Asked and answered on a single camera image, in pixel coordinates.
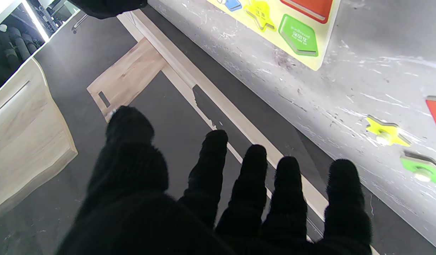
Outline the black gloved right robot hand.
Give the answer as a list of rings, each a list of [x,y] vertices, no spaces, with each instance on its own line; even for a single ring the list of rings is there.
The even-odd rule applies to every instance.
[[[116,17],[148,5],[147,0],[70,0],[70,2],[88,16],[97,19]]]

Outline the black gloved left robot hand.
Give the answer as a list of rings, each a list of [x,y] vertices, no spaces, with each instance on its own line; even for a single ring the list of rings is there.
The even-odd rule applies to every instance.
[[[270,211],[267,153],[251,145],[242,161],[228,207],[215,224],[228,136],[205,136],[183,196],[166,194],[168,169],[153,146],[154,129],[136,108],[121,106],[106,129],[83,205],[58,255],[370,255],[372,225],[355,165],[329,168],[322,239],[309,242],[307,203],[299,164],[281,158]]]

